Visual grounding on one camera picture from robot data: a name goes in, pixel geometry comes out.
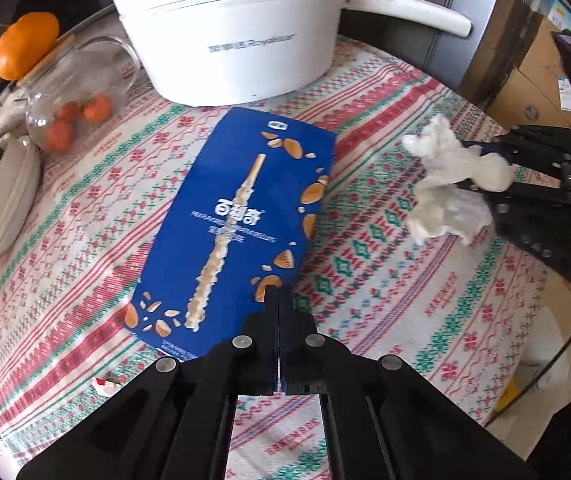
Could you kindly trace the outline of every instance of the orange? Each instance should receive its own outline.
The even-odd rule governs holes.
[[[63,153],[72,144],[72,126],[68,121],[57,119],[46,132],[46,147],[52,153]]]
[[[0,78],[24,77],[59,37],[59,20],[51,12],[29,12],[9,26],[0,37]]]
[[[83,118],[88,123],[102,123],[112,113],[112,101],[105,94],[97,94],[83,105]]]
[[[74,122],[82,116],[82,108],[79,106],[79,103],[70,101],[59,108],[54,113],[54,116],[63,121]]]

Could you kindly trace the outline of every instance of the table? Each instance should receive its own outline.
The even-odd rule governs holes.
[[[399,142],[436,113],[468,139],[502,129],[411,65],[341,37],[321,79],[248,106],[337,134],[296,306],[357,354],[402,356],[486,420],[519,361],[546,270],[492,227],[469,247],[453,236],[414,244],[405,218],[422,168]],[[0,258],[0,433],[20,463],[101,404],[92,378],[127,383],[159,355],[123,327],[124,306],[226,111],[167,102],[143,81],[123,118],[46,161],[26,225]],[[328,476],[317,397],[240,399],[227,477]]]

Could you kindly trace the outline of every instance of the blue snack box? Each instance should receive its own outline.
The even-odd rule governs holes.
[[[293,284],[328,182],[335,136],[232,108],[183,182],[126,309],[127,327],[181,360],[240,333],[267,285]]]

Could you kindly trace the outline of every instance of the pot handle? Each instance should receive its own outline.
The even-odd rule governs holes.
[[[90,38],[85,43],[79,45],[78,49],[81,50],[82,48],[92,44],[92,43],[117,43],[128,53],[128,55],[132,58],[134,63],[134,70],[132,76],[130,77],[130,85],[128,85],[129,91],[134,84],[139,72],[141,72],[141,60],[139,60],[139,56],[137,55],[136,51],[134,50],[133,46],[130,44],[129,41],[124,40],[123,38],[119,38],[118,36],[112,36],[111,34],[106,34],[105,36],[97,36],[96,38]]]
[[[422,23],[467,38],[472,22],[456,10],[425,0],[345,0],[345,9],[363,10]]]

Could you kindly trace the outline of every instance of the glass jug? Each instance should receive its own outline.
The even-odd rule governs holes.
[[[118,44],[128,53],[134,64],[130,78],[122,76],[99,43]],[[65,38],[18,83],[28,99],[30,137],[48,153],[65,153],[125,109],[140,70],[134,48],[122,38],[97,36],[82,44],[73,36]]]

